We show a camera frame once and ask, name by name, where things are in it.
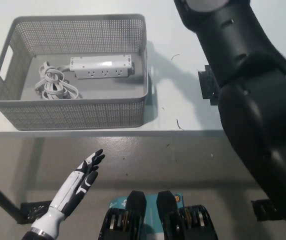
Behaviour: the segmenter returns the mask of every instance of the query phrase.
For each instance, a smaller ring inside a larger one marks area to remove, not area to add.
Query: gray plastic basket
[[[12,48],[6,77],[0,77],[0,111],[18,130],[139,127],[149,89],[146,45],[139,14],[19,17],[0,56],[1,71]],[[82,99],[44,100],[33,90],[44,61],[59,66],[72,56],[112,54],[132,54],[135,75],[70,81]]]

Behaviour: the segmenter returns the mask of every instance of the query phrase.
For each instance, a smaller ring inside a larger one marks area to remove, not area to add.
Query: debris
[[[174,55],[172,58],[171,58],[171,61],[173,60],[173,58],[174,57],[176,57],[176,56],[180,56],[180,54],[176,54],[176,55]]]
[[[179,120],[176,119],[176,123],[177,123],[178,129],[182,129],[184,131],[184,129],[181,128],[180,125],[179,125]]]

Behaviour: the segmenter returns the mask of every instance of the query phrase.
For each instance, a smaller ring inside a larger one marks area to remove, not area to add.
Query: white table
[[[252,8],[272,43],[286,57],[286,2],[253,0]],[[18,131],[0,112],[0,136],[94,137],[222,134],[218,108],[202,98],[198,70],[207,60],[197,36],[187,30],[172,0],[0,0],[0,53],[16,17],[139,13],[146,18],[153,105],[138,128]]]

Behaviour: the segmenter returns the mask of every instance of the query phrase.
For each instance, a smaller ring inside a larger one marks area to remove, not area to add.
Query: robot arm
[[[250,0],[174,2],[221,87],[218,109],[233,149],[286,218],[286,59]]]
[[[98,164],[105,157],[100,149],[85,159],[58,190],[48,211],[36,220],[22,240],[55,240],[60,223],[79,205],[98,176]]]

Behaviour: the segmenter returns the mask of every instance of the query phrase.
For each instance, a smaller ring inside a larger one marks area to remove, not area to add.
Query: white power strip
[[[69,70],[75,72],[77,79],[124,78],[132,74],[132,56],[71,57]]]

